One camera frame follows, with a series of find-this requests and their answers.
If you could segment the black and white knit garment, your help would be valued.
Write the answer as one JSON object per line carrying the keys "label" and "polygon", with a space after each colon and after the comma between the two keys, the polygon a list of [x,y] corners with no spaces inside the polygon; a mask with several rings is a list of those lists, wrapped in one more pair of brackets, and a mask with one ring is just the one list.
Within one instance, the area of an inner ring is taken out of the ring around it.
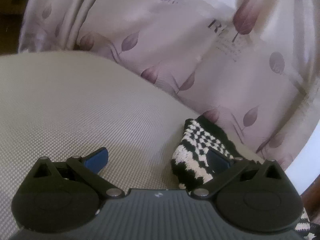
{"label": "black and white knit garment", "polygon": [[282,232],[251,232],[233,226],[219,215],[210,200],[199,200],[191,191],[217,176],[210,169],[210,149],[228,159],[243,157],[225,132],[200,116],[185,121],[183,137],[172,156],[173,174],[181,187],[174,197],[174,218],[180,234],[186,239],[319,239],[319,225],[310,222],[306,210],[294,229]]}

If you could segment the beige woven mattress pad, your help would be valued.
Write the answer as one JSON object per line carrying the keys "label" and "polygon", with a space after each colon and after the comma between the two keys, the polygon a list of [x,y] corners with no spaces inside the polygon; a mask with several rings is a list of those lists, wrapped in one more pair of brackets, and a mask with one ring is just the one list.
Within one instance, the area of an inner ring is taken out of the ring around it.
{"label": "beige woven mattress pad", "polygon": [[65,161],[105,147],[101,176],[134,207],[114,204],[96,221],[64,233],[74,239],[242,239],[196,204],[171,171],[187,119],[198,114],[168,93],[102,57],[83,52],[1,57],[1,239],[33,239],[18,229],[11,201],[42,156]]}

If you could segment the pink leaf-print bedsheet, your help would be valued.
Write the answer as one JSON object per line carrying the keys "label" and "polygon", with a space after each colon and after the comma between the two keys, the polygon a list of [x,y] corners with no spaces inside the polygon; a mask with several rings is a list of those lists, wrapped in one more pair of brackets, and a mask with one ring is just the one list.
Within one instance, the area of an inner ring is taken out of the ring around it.
{"label": "pink leaf-print bedsheet", "polygon": [[18,51],[83,50],[288,167],[319,121],[319,0],[29,0]]}

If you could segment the brown wooden bed frame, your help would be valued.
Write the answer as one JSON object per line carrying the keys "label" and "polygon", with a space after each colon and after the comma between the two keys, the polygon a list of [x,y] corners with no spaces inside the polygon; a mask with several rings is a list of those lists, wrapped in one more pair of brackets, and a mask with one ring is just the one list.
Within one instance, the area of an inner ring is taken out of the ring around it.
{"label": "brown wooden bed frame", "polygon": [[303,205],[314,223],[319,223],[319,206],[320,206],[320,178],[319,176],[301,195]]}

